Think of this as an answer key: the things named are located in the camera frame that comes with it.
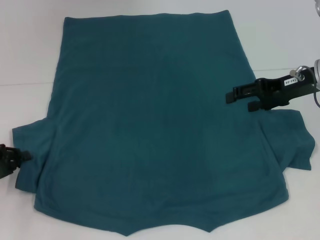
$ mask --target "teal t-shirt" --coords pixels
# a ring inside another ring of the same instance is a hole
[[[13,129],[34,156],[16,188],[44,214],[126,236],[273,208],[315,141],[297,111],[225,103],[254,80],[228,11],[67,17],[47,117]]]

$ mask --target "label sticker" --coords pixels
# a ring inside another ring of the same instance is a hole
[[[284,86],[288,86],[291,84],[296,84],[298,82],[298,79],[296,79],[295,77],[290,78],[288,80],[284,80]]]

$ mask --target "white table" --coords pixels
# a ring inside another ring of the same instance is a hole
[[[11,129],[46,116],[59,57],[64,17],[158,13],[215,13],[228,9],[256,77],[287,75],[320,58],[320,17],[313,0],[0,0],[0,143],[12,146]],[[320,143],[320,109],[308,95],[287,107],[301,111]],[[287,169],[286,203],[212,233],[182,225],[130,236],[139,240],[318,240],[320,158],[312,171]],[[33,209],[34,195],[15,189],[17,171],[0,180],[0,236],[4,240],[118,240],[117,233],[57,220]]]

